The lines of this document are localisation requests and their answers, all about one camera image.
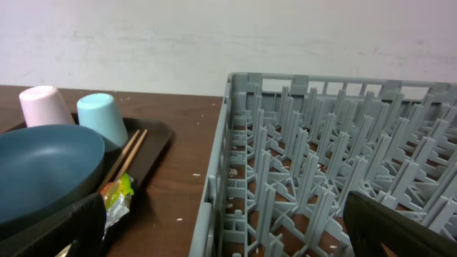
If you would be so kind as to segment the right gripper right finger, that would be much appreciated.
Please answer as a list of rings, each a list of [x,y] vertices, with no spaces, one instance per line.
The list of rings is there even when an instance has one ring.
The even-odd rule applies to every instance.
[[[358,191],[348,193],[343,221],[356,256],[386,257],[384,248],[397,256],[456,255],[455,242]]]

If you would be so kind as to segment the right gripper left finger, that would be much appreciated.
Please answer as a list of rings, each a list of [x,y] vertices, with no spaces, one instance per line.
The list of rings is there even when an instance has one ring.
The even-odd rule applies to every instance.
[[[2,256],[98,256],[104,238],[106,207],[93,193],[1,241]]]

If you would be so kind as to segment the foil snack wrapper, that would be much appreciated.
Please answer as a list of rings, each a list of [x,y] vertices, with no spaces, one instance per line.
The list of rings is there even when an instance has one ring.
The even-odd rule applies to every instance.
[[[79,206],[65,232],[74,232],[58,256],[99,256],[114,227],[130,212],[134,179],[124,173],[108,183],[97,197]]]

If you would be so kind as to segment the dark blue plate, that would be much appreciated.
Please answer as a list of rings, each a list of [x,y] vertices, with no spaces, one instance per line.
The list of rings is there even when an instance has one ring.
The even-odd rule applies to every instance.
[[[21,128],[1,135],[1,238],[93,193],[105,145],[78,125]]]

